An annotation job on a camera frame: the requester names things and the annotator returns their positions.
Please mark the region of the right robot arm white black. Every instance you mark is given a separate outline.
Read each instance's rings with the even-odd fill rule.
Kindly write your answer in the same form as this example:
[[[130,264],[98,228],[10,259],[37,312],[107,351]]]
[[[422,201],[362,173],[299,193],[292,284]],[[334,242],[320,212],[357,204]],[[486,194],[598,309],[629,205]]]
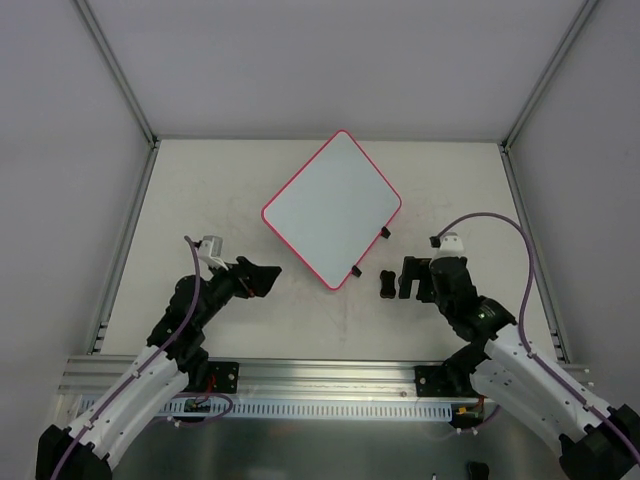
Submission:
[[[621,479],[639,463],[639,416],[614,408],[525,339],[497,301],[478,294],[464,257],[407,256],[398,296],[433,303],[466,346],[438,367],[414,369],[420,397],[484,396],[558,457],[570,479]]]

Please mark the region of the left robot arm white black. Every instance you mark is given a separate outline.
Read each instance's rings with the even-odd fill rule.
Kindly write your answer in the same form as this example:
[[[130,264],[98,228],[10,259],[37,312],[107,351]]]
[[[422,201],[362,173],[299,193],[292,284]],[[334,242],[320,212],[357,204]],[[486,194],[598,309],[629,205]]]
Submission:
[[[66,427],[49,426],[37,447],[38,479],[110,479],[126,450],[161,408],[209,377],[204,328],[234,298],[263,298],[282,269],[239,256],[210,279],[181,278],[160,321],[125,373]]]

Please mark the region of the pink framed whiteboard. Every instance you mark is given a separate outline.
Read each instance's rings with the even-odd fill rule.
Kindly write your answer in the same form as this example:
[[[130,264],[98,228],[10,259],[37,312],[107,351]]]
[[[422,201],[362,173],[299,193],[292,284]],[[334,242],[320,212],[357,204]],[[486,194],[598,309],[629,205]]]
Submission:
[[[339,130],[263,206],[261,218],[336,291],[401,207],[399,193],[363,147]]]

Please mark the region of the black bone-shaped eraser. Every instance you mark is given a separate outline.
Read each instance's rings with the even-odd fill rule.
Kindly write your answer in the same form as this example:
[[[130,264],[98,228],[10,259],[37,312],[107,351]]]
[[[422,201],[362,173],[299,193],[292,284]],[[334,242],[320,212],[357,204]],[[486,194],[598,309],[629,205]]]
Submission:
[[[382,270],[379,275],[381,287],[379,295],[382,299],[394,299],[396,292],[396,273],[391,270]]]

